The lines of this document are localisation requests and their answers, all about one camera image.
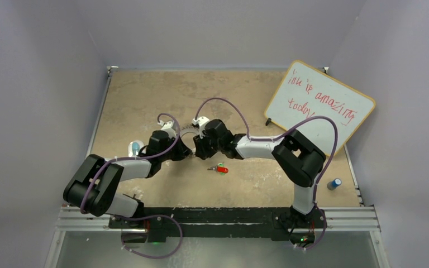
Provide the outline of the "silver disc with keyrings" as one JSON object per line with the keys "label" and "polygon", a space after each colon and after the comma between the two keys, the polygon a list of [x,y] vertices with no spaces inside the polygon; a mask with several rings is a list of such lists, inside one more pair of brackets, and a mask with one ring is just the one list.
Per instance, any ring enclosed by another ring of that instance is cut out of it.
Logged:
{"label": "silver disc with keyrings", "polygon": [[199,135],[199,128],[192,126],[191,124],[187,124],[182,126],[180,131],[180,138],[183,143],[189,149],[189,152],[185,154],[185,160],[195,157],[196,146],[194,144],[193,138]]}

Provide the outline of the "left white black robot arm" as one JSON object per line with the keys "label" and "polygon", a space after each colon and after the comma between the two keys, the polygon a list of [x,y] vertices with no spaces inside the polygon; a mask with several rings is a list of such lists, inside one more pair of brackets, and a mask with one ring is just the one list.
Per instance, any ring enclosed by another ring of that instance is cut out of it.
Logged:
{"label": "left white black robot arm", "polygon": [[192,154],[181,138],[167,131],[154,131],[147,145],[136,159],[121,157],[107,160],[96,154],[86,157],[66,186],[63,199],[94,216],[115,214],[130,228],[138,228],[144,222],[142,201],[125,194],[118,194],[120,182],[153,177],[163,162],[181,161]]}

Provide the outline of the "keys with red green tags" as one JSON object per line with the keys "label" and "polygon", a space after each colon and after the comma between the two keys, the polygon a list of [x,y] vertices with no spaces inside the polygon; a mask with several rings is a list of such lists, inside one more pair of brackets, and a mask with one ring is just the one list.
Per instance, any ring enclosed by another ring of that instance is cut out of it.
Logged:
{"label": "keys with red green tags", "polygon": [[208,171],[214,171],[220,175],[226,175],[229,172],[229,169],[225,167],[224,163],[218,163],[215,166],[211,166],[207,169]]}

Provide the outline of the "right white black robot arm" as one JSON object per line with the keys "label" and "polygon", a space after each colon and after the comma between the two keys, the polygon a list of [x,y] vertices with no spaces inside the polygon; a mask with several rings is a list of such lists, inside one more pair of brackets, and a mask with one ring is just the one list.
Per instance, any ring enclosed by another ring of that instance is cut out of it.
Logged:
{"label": "right white black robot arm", "polygon": [[305,135],[291,129],[277,137],[249,137],[245,133],[233,134],[220,119],[207,117],[193,119],[192,126],[198,130],[193,141],[195,155],[200,159],[221,152],[229,159],[275,160],[294,183],[294,200],[290,208],[292,222],[298,227],[312,222],[316,185],[329,160]]}

